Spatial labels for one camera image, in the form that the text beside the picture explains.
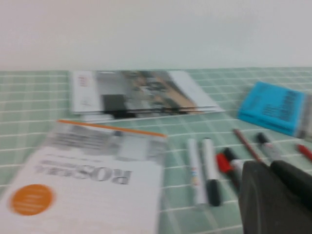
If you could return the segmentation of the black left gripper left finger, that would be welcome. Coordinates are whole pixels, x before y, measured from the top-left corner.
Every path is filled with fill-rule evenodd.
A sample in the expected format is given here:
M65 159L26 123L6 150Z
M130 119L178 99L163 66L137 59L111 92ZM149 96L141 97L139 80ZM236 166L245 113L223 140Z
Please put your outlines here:
M245 234L310 234L307 209L262 162L244 163L238 197Z

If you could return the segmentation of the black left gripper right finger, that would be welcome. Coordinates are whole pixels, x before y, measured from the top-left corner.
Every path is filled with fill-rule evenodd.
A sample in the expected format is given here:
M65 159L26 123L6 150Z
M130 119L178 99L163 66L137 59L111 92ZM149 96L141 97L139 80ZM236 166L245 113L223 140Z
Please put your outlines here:
M312 176L283 160L274 160L270 165L270 169L288 190L296 195L300 202L311 211Z

